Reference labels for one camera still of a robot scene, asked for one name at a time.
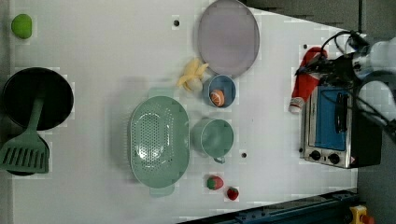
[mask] banana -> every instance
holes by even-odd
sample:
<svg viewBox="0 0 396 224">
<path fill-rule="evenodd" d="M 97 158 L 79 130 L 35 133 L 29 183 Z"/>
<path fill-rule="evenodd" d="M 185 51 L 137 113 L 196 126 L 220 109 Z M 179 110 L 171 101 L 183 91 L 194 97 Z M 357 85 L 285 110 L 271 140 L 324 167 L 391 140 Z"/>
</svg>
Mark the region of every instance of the banana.
<svg viewBox="0 0 396 224">
<path fill-rule="evenodd" d="M 189 62 L 184 70 L 184 76 L 187 77 L 189 75 L 195 74 L 196 70 L 199 66 L 199 59 L 195 58 L 191 62 Z"/>
<path fill-rule="evenodd" d="M 204 78 L 204 72 L 208 66 L 208 63 L 201 65 L 195 73 L 195 76 L 202 80 Z"/>
<path fill-rule="evenodd" d="M 196 88 L 193 88 L 192 90 L 192 87 L 190 87 L 188 84 L 189 81 L 193 81 L 195 78 L 199 78 L 199 80 L 204 78 L 204 72 L 209 64 L 205 63 L 199 66 L 200 63 L 200 60 L 195 58 L 187 64 L 186 68 L 184 69 L 184 75 L 177 81 L 178 87 L 183 85 L 186 91 L 199 91 L 199 89 L 202 90 L 202 88 L 197 88 L 199 85 L 195 85 Z"/>
</svg>

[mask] mint green mug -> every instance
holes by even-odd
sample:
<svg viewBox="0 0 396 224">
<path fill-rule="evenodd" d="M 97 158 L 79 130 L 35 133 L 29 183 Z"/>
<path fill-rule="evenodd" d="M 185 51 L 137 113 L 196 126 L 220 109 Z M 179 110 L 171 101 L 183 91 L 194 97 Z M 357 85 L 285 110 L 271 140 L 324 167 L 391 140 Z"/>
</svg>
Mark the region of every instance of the mint green mug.
<svg viewBox="0 0 396 224">
<path fill-rule="evenodd" d="M 221 164 L 233 147 L 233 128 L 223 119 L 202 119 L 193 127 L 191 135 L 197 149 Z"/>
</svg>

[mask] round plate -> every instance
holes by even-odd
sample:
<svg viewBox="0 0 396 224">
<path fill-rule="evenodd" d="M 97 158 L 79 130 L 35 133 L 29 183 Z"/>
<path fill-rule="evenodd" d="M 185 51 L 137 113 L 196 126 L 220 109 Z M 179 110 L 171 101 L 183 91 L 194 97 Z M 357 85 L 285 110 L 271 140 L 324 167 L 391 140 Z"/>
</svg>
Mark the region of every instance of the round plate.
<svg viewBox="0 0 396 224">
<path fill-rule="evenodd" d="M 250 10 L 236 0 L 219 0 L 205 11 L 198 30 L 203 60 L 218 74 L 240 76 L 257 58 L 260 33 Z"/>
<path fill-rule="evenodd" d="M 73 108 L 73 92 L 58 73 L 46 68 L 28 68 L 12 76 L 3 89 L 4 107 L 9 117 L 27 127 L 38 86 L 45 85 L 45 100 L 38 130 L 48 130 L 64 122 Z"/>
<path fill-rule="evenodd" d="M 131 166 L 153 189 L 175 184 L 190 159 L 189 118 L 176 100 L 156 96 L 141 104 L 131 120 Z"/>
</svg>

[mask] green spatula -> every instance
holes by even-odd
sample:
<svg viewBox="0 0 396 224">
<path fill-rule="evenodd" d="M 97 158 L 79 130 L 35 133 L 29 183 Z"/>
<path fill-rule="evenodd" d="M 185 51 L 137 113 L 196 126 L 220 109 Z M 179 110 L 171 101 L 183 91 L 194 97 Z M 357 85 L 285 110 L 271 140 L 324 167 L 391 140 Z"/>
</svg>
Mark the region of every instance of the green spatula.
<svg viewBox="0 0 396 224">
<path fill-rule="evenodd" d="M 43 102 L 44 96 L 39 94 L 26 131 L 0 149 L 0 169 L 38 174 L 49 171 L 49 153 L 37 133 Z"/>
</svg>

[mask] small blue bowl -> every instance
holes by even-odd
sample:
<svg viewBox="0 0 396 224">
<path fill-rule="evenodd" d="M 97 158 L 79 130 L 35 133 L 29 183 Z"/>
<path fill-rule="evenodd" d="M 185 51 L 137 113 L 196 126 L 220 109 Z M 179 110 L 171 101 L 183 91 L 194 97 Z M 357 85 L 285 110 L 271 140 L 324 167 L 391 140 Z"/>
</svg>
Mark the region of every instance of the small blue bowl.
<svg viewBox="0 0 396 224">
<path fill-rule="evenodd" d="M 210 99 L 210 92 L 214 90 L 220 90 L 224 93 L 224 105 L 223 106 L 216 106 L 213 104 L 212 100 Z M 204 89 L 202 91 L 204 101 L 214 107 L 217 108 L 226 108 L 233 103 L 236 95 L 236 87 L 233 83 L 233 80 L 224 75 L 218 75 L 215 77 L 210 78 L 208 81 L 204 83 Z"/>
</svg>

